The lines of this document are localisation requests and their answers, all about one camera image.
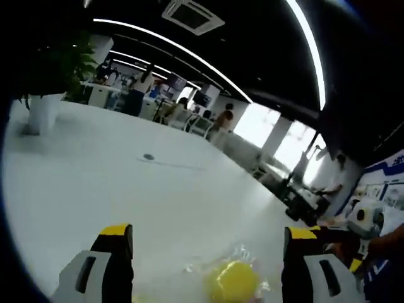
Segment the led light strip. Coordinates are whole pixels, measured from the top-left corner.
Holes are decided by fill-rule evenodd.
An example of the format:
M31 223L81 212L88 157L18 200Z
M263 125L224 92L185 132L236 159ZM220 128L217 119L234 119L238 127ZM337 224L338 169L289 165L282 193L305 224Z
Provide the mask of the led light strip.
M137 65L134 65L134 64L131 64L131 63L122 61L122 60L114 59L114 61L119 62L119 63L122 63L122 64L129 65L129 66L133 66L134 68L140 69L141 71L145 71L145 70L146 70L145 68L142 68L142 67L140 67L140 66L137 66ZM158 73L155 73L154 71L152 71L151 73L154 74L155 76L158 76L158 77L161 78L161 79L167 80L167 77L162 76L162 75L160 75L160 74L158 74ZM195 87L197 90L201 90L201 87L200 87L200 86L198 86L198 85L196 85L196 84L194 84L194 83L192 83L192 82L190 82L190 81L187 81L187 83L190 84L191 86Z
M141 32L144 33L148 33L149 35L152 35L156 38L159 38L163 41L166 41L167 43L175 46L176 48L186 52L187 54L189 54L191 57L194 57L195 59L197 59L199 62L201 62L202 64L204 64L205 66L207 66L208 68L210 68L212 71L214 71L217 75L219 75L220 77L222 77L229 85L231 85L235 90L237 90L244 98L246 98L246 100L250 103L253 103L253 101L251 100L250 97L248 97L248 95L246 93L244 93L241 88L239 88L236 84L233 83L233 81L231 81L229 78L227 78L223 73L221 73L217 68L215 68L214 66L212 66L211 64L209 64L207 61L205 61L204 59L202 59L201 57L199 57L197 54L191 52L189 49L183 47L182 45L164 37L161 36L155 32L152 32L151 30L147 30L145 28L141 28L141 27L137 27L136 25L132 25L132 24L128 24L128 23L124 23L124 22L120 22L120 21L114 21L114 20L107 20L107 19L98 19L98 18L94 18L93 19L94 22L102 22L102 23L110 23L110 24L115 24L115 25L121 25L124 27L129 27L129 28L133 28L134 30L139 30Z
M307 22L306 17L304 16L304 13L300 6L297 4L296 0L286 0L286 2L288 2L290 8L295 14L297 21L303 29L303 33L306 37L307 43L309 44L311 56L314 63L314 69L316 70L320 110L323 110L324 106L326 105L326 88L324 84L323 69L321 68L320 54L318 52L313 32L311 31L309 23Z
M145 68L141 68L140 66L137 66L137 65L134 65L134 64L125 62L125 61L121 61L121 60L118 60L118 59L114 59L114 61L119 62L119 63L122 63L122 64L129 65L129 66L133 66L134 68L140 69L141 71L145 71L145 70L146 70ZM158 77L161 78L161 79L167 80L167 77L162 76L162 75L160 75L160 74L158 74L158 73L155 73L154 71L152 71L151 73L154 74L155 76L158 76Z
M123 52L116 52L114 50L110 50L109 52L111 52L113 54L125 56L125 57L128 57L128 58L134 59L134 60L138 60L138 61L143 62L145 64L150 64L150 62L148 62L146 60L143 60L143 59L140 59L140 58L137 58L137 57L133 57L133 56L130 56L128 54L124 54ZM162 68L161 66L158 66L158 65L155 65L155 67L158 68L158 69L161 69L162 71L165 71L168 74L171 74L171 72L168 69Z

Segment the ceiling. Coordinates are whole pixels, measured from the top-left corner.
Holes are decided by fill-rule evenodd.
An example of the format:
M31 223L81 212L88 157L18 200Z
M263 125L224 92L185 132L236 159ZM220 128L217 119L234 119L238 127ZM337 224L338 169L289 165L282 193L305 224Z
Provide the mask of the ceiling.
M347 142L352 141L350 136L361 138L368 127L371 136L378 133L383 139L403 120L396 114L399 110L389 110L402 106L395 95L404 68L400 55L404 49L400 0L385 0L383 7L373 0L297 0L310 24L323 67L326 107L320 115L311 51L287 0L197 0L225 21L224 26L201 36L161 17L169 0L92 0L84 14L73 8L67 12L73 2L82 8L82 0L66 0L64 6L51 0L32 2L33 9L42 9L39 2L45 2L47 9L58 9L53 16L59 26L78 26L76 23L85 15L89 31L113 37L113 50L154 62L189 81L219 85L222 93L247 102L223 78L173 45L139 30L92 19L129 23L163 35L216 67L253 102L278 109L291 119L322 129L324 134L339 129L338 135L334 134L339 136L338 142L342 137L348 138ZM52 30L49 14L45 17L44 27L39 29L42 32ZM38 15L32 18L35 22L22 27L20 33L29 39L38 37L35 26L41 20ZM387 123L374 119L364 114L367 109L391 119ZM377 140L367 139L367 148L379 144ZM345 145L351 145L353 154L364 153L357 145Z

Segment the green plant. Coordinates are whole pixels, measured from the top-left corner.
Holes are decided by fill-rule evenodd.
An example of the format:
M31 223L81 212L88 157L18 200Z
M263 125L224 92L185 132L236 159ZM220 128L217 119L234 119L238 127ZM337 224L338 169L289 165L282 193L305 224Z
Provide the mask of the green plant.
M27 99L28 95L77 92L80 81L95 72L93 53L90 35L85 32L47 41L32 54L23 72L21 95Z

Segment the table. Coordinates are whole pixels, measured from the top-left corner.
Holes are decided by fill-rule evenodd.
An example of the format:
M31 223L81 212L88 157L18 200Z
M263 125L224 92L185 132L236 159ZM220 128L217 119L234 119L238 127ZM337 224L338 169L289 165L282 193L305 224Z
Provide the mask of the table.
M270 302L282 301L283 229L303 224L291 221L274 195L209 142L69 102L61 102L47 137L20 135L27 117L15 102L3 158L5 209L15 244L45 295L104 227L129 222L135 292L157 287L164 293L173 282L158 281L174 276L190 283L196 275L181 272L187 264L243 243L273 289ZM145 160L146 153L155 160ZM181 295L166 292L165 302L191 302ZM192 296L204 302L197 292Z

